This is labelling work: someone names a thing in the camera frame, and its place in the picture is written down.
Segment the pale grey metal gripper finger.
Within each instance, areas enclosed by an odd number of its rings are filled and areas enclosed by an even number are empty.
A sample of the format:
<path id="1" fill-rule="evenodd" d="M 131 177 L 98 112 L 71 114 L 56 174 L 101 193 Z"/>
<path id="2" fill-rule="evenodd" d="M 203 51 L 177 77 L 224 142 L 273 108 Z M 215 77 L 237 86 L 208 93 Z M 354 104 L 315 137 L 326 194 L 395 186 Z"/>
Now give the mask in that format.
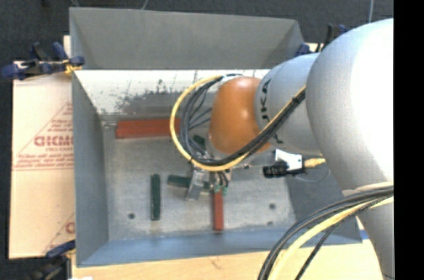
<path id="1" fill-rule="evenodd" d="M 185 200 L 186 201 L 198 201 L 199 197 L 202 193 L 201 187 L 189 187 L 185 194 Z"/>

